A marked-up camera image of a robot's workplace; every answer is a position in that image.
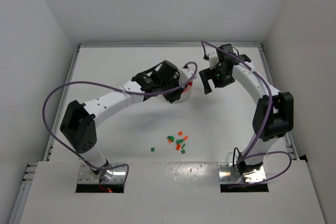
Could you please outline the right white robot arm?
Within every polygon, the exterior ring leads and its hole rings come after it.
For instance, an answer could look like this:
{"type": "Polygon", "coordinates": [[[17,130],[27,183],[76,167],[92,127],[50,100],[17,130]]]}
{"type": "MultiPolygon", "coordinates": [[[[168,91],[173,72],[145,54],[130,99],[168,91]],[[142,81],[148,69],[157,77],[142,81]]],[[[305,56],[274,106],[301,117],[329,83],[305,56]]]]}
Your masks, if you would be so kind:
{"type": "Polygon", "coordinates": [[[293,129],[294,100],[290,92],[281,92],[269,84],[245,54],[235,54],[230,44],[204,53],[209,67],[199,72],[205,94],[214,87],[224,88],[239,82],[256,104],[253,117],[254,134],[247,147],[238,154],[235,167],[240,174],[260,169],[264,157],[275,142],[293,129]]]}

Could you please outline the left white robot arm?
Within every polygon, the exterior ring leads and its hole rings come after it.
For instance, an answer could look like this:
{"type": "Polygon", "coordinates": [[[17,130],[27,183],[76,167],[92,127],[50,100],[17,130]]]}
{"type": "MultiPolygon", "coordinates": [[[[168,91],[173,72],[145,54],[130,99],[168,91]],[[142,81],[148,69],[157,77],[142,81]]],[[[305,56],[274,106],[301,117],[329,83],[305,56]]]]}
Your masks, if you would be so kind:
{"type": "Polygon", "coordinates": [[[70,102],[60,125],[60,131],[74,150],[93,167],[91,170],[98,175],[101,168],[109,167],[109,162],[100,152],[97,145],[97,127],[106,119],[121,110],[149,99],[149,93],[173,89],[174,92],[164,95],[173,103],[180,99],[184,87],[180,84],[192,76],[187,66],[177,68],[164,60],[159,65],[136,74],[121,86],[121,91],[111,91],[95,100],[79,103],[70,102]]]}

